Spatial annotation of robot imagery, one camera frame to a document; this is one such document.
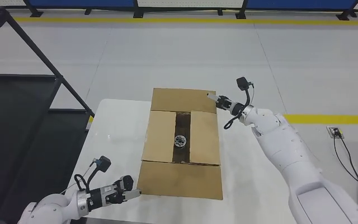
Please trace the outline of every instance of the white table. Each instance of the white table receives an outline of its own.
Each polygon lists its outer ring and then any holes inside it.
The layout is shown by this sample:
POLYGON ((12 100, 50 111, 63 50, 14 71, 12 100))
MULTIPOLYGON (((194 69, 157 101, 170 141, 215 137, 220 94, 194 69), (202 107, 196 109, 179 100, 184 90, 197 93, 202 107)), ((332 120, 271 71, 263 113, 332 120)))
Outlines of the white table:
MULTIPOLYGON (((123 175, 131 175, 136 184, 149 111, 150 102, 102 100, 73 175, 83 174, 93 158, 104 155, 112 165, 106 173, 97 173, 91 189, 123 175)), ((223 129, 230 118, 227 111, 218 110, 223 200, 141 195, 94 210, 88 217, 165 224, 295 223, 280 173, 261 151, 250 127, 236 122, 223 129)))

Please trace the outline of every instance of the floor outlet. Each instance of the floor outlet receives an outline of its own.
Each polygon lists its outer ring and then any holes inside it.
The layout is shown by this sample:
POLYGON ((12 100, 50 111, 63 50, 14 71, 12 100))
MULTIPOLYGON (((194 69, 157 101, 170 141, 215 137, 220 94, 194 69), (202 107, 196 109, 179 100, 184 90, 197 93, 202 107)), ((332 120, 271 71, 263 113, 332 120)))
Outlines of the floor outlet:
POLYGON ((341 133, 342 139, 344 139, 345 137, 343 135, 343 132, 342 132, 342 130, 340 130, 339 127, 327 126, 327 131, 328 131, 329 136, 331 136, 331 138, 334 138, 336 128, 341 133))

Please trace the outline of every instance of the cardboard box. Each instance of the cardboard box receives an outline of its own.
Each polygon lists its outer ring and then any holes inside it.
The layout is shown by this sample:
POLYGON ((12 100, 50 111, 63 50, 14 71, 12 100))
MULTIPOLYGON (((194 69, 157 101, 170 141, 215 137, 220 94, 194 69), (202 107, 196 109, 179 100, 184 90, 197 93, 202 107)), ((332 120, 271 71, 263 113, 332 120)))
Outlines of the cardboard box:
POLYGON ((138 188, 143 194, 223 199, 214 91, 155 88, 138 188), (174 146, 176 135, 184 148, 174 146))

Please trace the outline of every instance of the yellow stripe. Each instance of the yellow stripe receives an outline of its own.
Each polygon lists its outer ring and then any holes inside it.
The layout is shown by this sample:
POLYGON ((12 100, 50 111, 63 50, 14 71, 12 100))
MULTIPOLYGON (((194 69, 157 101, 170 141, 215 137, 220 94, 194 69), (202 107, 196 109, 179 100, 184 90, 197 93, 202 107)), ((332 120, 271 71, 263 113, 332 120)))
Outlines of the yellow stripe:
POLYGON ((358 124, 358 115, 285 114, 291 124, 358 124))
POLYGON ((17 22, 73 22, 73 23, 211 23, 211 24, 289 24, 357 26, 358 21, 340 20, 237 20, 234 18, 30 18, 15 17, 17 22))

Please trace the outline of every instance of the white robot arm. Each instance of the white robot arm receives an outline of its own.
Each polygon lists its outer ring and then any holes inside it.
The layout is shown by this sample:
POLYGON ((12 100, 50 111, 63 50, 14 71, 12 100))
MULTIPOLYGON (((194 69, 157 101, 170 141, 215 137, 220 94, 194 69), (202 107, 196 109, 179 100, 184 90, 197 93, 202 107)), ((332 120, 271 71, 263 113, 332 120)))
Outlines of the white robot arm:
MULTIPOLYGON (((246 79, 242 81, 238 81, 238 85, 246 82, 244 90, 247 91, 250 83, 246 79)), ((289 207, 298 224, 358 223, 358 205, 314 167, 298 131, 281 114, 232 102, 225 96, 208 94, 208 97, 244 125, 253 125, 252 132, 264 154, 289 187, 289 207)))
POLYGON ((89 177, 88 184, 83 181, 86 189, 75 191, 70 198, 62 194, 51 194, 39 203, 30 203, 22 213, 18 224, 69 223, 71 220, 78 220, 88 215, 94 209, 111 204, 121 204, 141 195, 139 189, 132 190, 133 179, 129 175, 122 176, 112 185, 89 190, 89 182, 94 174, 97 171, 105 172, 111 164, 110 160, 104 156, 101 156, 96 162, 98 162, 96 163, 97 167, 89 177))

